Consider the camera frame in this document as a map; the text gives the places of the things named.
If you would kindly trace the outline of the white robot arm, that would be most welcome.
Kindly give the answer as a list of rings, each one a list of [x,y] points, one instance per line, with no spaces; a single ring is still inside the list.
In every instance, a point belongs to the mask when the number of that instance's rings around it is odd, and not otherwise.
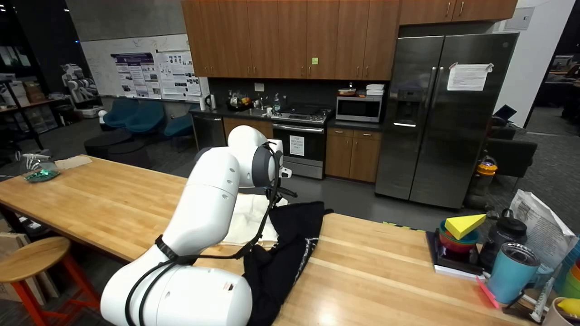
[[[101,316],[114,326],[244,326],[248,280],[195,260],[226,237],[241,190],[266,190],[272,209],[281,166],[282,141],[248,124],[201,150],[166,228],[105,284]]]

